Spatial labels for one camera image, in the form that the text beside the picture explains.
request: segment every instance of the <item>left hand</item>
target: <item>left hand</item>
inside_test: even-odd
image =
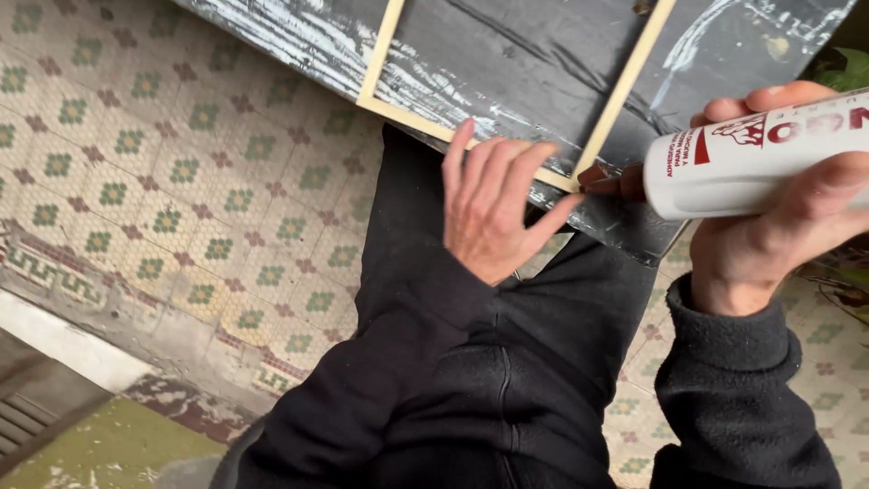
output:
[[[537,224],[523,224],[534,173],[558,147],[494,137],[477,144],[474,120],[461,124],[443,159],[444,246],[474,275],[496,285],[527,262],[564,225],[583,196],[564,197]]]

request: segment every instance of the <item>white adhesive tube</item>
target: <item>white adhesive tube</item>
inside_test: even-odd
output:
[[[643,183],[664,219],[757,214],[794,175],[844,151],[869,151],[869,88],[659,137]],[[869,208],[869,188],[850,207]]]

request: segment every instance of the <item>tiled floor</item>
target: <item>tiled floor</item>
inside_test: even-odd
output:
[[[274,395],[355,329],[375,117],[168,2],[0,0],[0,65],[0,218],[143,292],[136,300],[216,327],[223,344],[259,347],[248,384]],[[48,272],[33,263],[39,282]],[[607,409],[624,487],[646,486],[655,450],[676,441],[653,379],[673,342],[664,290],[690,266],[683,240]],[[793,387],[845,488],[866,489],[869,330],[806,282],[784,293],[806,358]]]

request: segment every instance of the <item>red logo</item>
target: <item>red logo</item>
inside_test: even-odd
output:
[[[736,144],[762,146],[765,122],[766,113],[755,114],[724,124],[712,133],[715,136],[730,136],[736,141]]]

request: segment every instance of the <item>leg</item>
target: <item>leg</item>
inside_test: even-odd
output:
[[[362,283],[356,295],[360,327],[366,324],[368,291],[390,273],[390,256],[420,243],[443,240],[443,155],[385,124],[383,161],[362,251]]]
[[[537,277],[501,287],[497,328],[581,392],[599,393],[594,403],[602,410],[615,394],[654,278],[654,269],[578,232]]]

